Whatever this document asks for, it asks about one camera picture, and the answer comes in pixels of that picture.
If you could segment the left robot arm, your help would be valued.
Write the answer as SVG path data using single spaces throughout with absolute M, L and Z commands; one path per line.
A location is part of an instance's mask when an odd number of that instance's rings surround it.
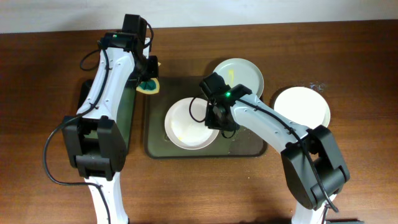
M 108 32 L 98 42 L 96 76 L 83 92 L 62 134 L 72 167 L 89 187 L 98 223 L 129 223 L 121 195 L 121 171 L 129 152 L 136 90 L 158 93 L 157 57 L 145 34 Z

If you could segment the grey round plate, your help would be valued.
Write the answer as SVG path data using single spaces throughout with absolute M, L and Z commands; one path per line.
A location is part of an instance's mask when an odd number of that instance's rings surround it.
M 242 84 L 249 88 L 259 98 L 264 90 L 264 78 L 258 67 L 243 58 L 230 58 L 216 66 L 213 70 L 223 77 L 230 87 Z

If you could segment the yellow green sponge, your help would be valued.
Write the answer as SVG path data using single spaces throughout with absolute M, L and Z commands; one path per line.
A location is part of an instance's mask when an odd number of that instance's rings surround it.
M 160 63 L 156 62 L 151 77 L 146 81 L 140 82 L 140 84 L 136 87 L 136 91 L 145 95 L 154 95 L 159 93 L 159 66 Z

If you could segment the white round plate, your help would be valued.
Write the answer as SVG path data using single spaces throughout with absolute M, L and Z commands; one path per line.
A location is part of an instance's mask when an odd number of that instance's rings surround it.
M 167 111 L 164 128 L 168 138 L 178 147 L 195 151 L 209 146 L 218 136 L 219 131 L 205 126 L 203 120 L 207 101 L 189 97 L 174 103 Z

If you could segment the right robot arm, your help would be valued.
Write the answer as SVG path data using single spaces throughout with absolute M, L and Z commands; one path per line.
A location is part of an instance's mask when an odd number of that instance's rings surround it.
M 350 172 L 331 131 L 294 123 L 265 105 L 249 88 L 200 84 L 209 104 L 205 124 L 211 129 L 248 128 L 279 152 L 287 186 L 297 201 L 292 223 L 326 223 L 333 199 Z

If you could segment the pink round plate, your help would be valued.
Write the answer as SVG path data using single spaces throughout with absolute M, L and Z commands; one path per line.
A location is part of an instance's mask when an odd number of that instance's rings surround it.
M 313 89 L 295 86 L 282 91 L 275 99 L 273 109 L 287 119 L 315 129 L 328 127 L 331 112 L 328 103 Z

